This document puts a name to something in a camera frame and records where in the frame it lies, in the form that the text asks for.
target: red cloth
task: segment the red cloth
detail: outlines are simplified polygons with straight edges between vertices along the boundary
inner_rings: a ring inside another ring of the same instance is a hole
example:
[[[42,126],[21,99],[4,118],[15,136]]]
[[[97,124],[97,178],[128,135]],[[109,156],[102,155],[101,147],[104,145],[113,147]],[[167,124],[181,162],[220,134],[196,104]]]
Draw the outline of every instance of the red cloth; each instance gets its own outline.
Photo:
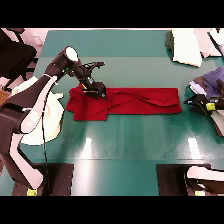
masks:
[[[66,110],[74,120],[107,120],[108,114],[180,113],[177,88],[107,88],[107,100],[86,96],[82,86],[70,90]]]

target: blue cloth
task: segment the blue cloth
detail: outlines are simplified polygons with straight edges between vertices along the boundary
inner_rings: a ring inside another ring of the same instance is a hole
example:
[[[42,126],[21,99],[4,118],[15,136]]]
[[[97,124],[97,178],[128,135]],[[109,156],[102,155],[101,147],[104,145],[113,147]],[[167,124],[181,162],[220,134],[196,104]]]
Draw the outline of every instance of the blue cloth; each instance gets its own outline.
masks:
[[[217,80],[221,79],[224,82],[224,67],[219,67],[215,71],[208,72],[204,76],[204,85],[208,87],[207,98],[219,97],[219,87]]]

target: office chair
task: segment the office chair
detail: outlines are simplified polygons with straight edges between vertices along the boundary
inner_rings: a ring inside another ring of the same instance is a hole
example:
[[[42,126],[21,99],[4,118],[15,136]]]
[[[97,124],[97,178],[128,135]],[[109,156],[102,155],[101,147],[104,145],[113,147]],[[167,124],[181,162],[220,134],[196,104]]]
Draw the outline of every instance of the office chair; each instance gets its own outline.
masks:
[[[16,36],[24,32],[23,28],[7,28],[14,30]],[[33,46],[23,42],[12,41],[5,32],[0,29],[0,77],[10,79],[3,87],[4,91],[10,91],[8,86],[20,75],[26,81],[26,73],[33,72],[33,68],[27,68],[37,54]]]

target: teal tabletop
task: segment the teal tabletop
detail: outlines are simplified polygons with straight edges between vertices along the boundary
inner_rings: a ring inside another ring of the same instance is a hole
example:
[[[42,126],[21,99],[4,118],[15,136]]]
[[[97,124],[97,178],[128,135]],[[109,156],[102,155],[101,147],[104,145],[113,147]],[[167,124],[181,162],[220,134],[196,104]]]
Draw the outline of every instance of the teal tabletop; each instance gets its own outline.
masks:
[[[188,84],[219,66],[222,58],[203,59],[200,68],[172,62],[165,47],[167,31],[49,31],[34,75],[66,46],[83,63],[104,61],[93,72],[107,87],[178,88],[182,113],[172,115],[109,115],[107,121],[74,121],[64,112],[59,136],[47,143],[51,163],[72,163],[71,195],[159,195],[156,164],[210,163],[224,169],[224,139],[209,116],[183,104],[193,96]],[[65,108],[75,78],[63,77],[54,93],[64,93]],[[44,162],[42,146],[21,145],[32,162]],[[0,195],[11,195],[13,181],[4,168]]]

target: yellow sticker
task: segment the yellow sticker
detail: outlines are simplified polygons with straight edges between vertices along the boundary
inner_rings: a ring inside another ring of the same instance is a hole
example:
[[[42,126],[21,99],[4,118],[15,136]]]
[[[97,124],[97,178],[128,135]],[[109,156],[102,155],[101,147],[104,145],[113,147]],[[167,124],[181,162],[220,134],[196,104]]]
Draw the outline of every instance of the yellow sticker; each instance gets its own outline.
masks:
[[[195,191],[195,196],[205,196],[205,192],[204,191]]]
[[[27,196],[37,196],[37,190],[31,190],[28,188]]]
[[[215,110],[215,104],[214,103],[207,103],[206,107],[207,107],[207,110]]]

